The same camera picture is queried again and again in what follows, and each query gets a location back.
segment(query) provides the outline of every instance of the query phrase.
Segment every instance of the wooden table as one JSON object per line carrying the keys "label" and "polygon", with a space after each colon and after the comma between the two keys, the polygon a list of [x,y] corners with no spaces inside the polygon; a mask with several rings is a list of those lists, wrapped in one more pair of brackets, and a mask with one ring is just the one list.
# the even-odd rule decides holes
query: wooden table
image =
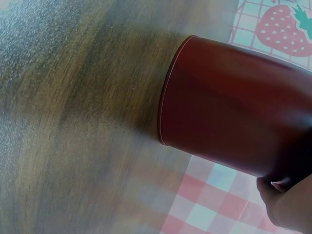
{"label": "wooden table", "polygon": [[2,1],[0,233],[158,234],[190,160],[157,139],[167,69],[237,2]]}

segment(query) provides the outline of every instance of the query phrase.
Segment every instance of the red tin can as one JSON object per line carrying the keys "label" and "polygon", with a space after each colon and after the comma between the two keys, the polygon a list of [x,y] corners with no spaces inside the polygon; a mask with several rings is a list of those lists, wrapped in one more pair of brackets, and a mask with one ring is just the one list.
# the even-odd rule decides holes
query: red tin can
{"label": "red tin can", "polygon": [[270,181],[311,173],[306,150],[301,162],[289,153],[311,126],[310,72],[195,36],[170,66],[158,114],[163,144]]}

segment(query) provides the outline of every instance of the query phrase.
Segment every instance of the strawberry print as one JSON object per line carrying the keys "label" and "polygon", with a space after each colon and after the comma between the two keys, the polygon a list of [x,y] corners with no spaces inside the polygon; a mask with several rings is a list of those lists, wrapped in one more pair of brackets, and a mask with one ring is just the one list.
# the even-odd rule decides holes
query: strawberry print
{"label": "strawberry print", "polygon": [[312,19],[300,6],[292,9],[286,5],[268,9],[256,27],[256,36],[264,45],[287,55],[311,56]]}

